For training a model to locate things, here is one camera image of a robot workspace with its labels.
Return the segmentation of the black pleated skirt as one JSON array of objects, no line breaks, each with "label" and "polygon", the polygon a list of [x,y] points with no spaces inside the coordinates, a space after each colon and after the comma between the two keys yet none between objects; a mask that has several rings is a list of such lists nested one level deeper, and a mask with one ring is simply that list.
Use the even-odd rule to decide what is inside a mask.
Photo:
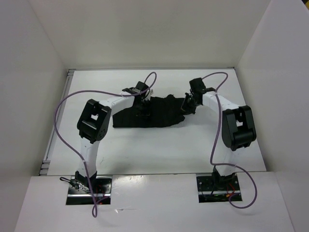
[{"label": "black pleated skirt", "polygon": [[179,124],[185,120],[181,111],[184,98],[167,95],[164,98],[151,97],[151,117],[149,119],[136,116],[136,107],[126,108],[112,116],[114,128],[165,128]]}]

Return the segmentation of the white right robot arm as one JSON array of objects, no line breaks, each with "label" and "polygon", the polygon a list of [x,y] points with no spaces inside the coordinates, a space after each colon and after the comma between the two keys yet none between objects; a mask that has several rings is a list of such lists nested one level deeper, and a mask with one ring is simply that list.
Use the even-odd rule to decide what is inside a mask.
[{"label": "white right robot arm", "polygon": [[256,140],[252,110],[240,106],[219,95],[214,88],[207,88],[202,78],[189,82],[190,92],[185,94],[181,111],[184,115],[194,114],[198,106],[206,106],[218,116],[219,132],[215,135],[210,163],[218,174],[212,177],[212,186],[222,190],[228,178],[235,173],[237,156]]}]

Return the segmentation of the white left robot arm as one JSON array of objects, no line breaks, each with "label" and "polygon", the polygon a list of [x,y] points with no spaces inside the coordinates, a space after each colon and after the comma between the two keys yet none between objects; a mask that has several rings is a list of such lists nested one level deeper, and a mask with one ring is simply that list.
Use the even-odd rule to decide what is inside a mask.
[{"label": "white left robot arm", "polygon": [[108,132],[110,118],[124,109],[149,101],[152,92],[148,85],[139,81],[135,87],[123,89],[119,96],[86,102],[77,123],[84,159],[75,172],[75,180],[83,192],[91,193],[96,188],[98,147]]}]

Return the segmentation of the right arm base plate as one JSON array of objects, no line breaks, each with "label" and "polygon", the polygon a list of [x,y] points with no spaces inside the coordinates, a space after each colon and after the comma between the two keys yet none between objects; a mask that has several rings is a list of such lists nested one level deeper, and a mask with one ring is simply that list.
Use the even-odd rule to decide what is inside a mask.
[{"label": "right arm base plate", "polygon": [[197,174],[197,191],[199,203],[241,202],[242,196],[236,174],[225,180],[215,179],[214,174]]}]

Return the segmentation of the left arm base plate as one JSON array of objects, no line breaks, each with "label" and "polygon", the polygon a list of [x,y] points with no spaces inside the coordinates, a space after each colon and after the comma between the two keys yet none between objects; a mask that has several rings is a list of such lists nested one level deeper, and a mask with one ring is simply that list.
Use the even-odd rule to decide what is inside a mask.
[{"label": "left arm base plate", "polygon": [[[61,177],[62,181],[69,184],[66,205],[93,205],[91,191],[88,187],[77,182],[72,176],[70,179]],[[93,185],[93,193],[96,202],[99,205],[108,205],[111,203],[112,177],[97,176]]]}]

